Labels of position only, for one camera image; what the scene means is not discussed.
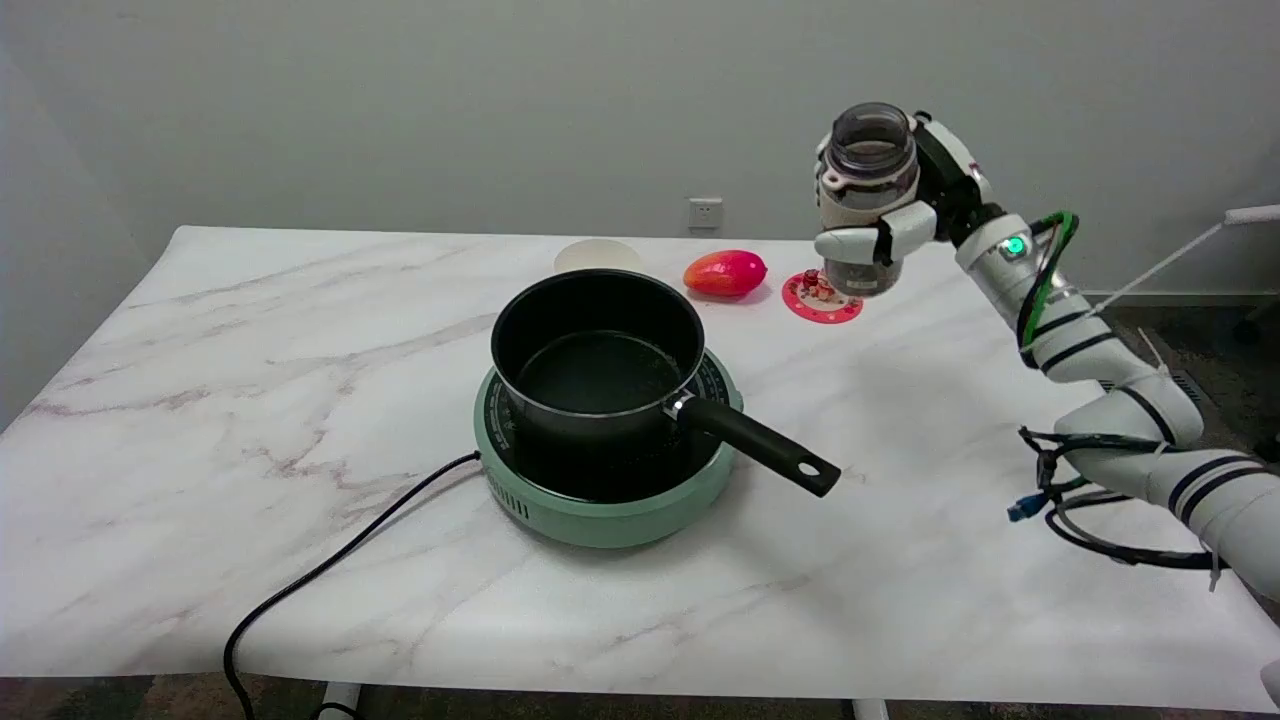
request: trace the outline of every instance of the blue connector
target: blue connector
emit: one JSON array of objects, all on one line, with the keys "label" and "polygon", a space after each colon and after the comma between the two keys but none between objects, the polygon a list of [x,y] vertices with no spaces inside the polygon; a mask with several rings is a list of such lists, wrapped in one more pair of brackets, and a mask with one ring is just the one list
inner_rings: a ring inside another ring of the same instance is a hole
[{"label": "blue connector", "polygon": [[1025,520],[1028,518],[1034,518],[1039,515],[1039,511],[1044,510],[1046,505],[1048,505],[1048,496],[1042,492],[1038,492],[1036,495],[1028,495],[1027,497],[1010,505],[1005,510],[1005,514],[1009,515],[1010,523],[1016,523],[1019,520]]}]

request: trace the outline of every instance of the green induction cooker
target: green induction cooker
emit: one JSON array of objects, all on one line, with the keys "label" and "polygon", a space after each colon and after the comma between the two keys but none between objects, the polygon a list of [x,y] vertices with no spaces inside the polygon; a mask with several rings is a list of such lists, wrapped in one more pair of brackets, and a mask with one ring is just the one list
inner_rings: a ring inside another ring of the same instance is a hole
[{"label": "green induction cooker", "polygon": [[[686,388],[742,409],[742,396],[709,351]],[[696,432],[608,460],[522,442],[493,370],[476,396],[475,432],[498,505],[540,534],[585,547],[630,547],[680,530],[719,497],[733,465],[732,447]]]}]

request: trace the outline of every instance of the power socket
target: power socket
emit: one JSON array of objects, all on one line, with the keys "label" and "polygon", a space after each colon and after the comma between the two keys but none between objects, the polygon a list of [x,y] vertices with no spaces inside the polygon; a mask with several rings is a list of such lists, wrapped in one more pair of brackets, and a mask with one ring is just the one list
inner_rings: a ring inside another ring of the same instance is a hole
[{"label": "power socket", "polygon": [[723,197],[690,197],[689,228],[716,229],[724,224]]}]

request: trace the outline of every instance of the baseboard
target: baseboard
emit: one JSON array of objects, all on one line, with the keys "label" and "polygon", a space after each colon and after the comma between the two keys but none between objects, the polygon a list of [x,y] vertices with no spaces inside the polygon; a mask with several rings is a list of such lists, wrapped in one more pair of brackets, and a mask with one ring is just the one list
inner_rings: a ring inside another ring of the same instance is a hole
[{"label": "baseboard", "polygon": [[[1106,300],[1110,292],[1083,291],[1089,302]],[[1257,307],[1280,300],[1280,291],[1271,292],[1130,292],[1115,302],[1112,307],[1185,307],[1185,306],[1235,306]]]}]

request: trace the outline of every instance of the red mango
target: red mango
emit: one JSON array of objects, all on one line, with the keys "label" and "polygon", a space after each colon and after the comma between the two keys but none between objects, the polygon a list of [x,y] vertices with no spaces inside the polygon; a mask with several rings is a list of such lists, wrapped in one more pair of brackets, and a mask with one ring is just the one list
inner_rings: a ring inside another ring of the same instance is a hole
[{"label": "red mango", "polygon": [[736,297],[755,290],[768,270],[755,252],[721,250],[694,260],[685,270],[685,286],[707,295]]}]

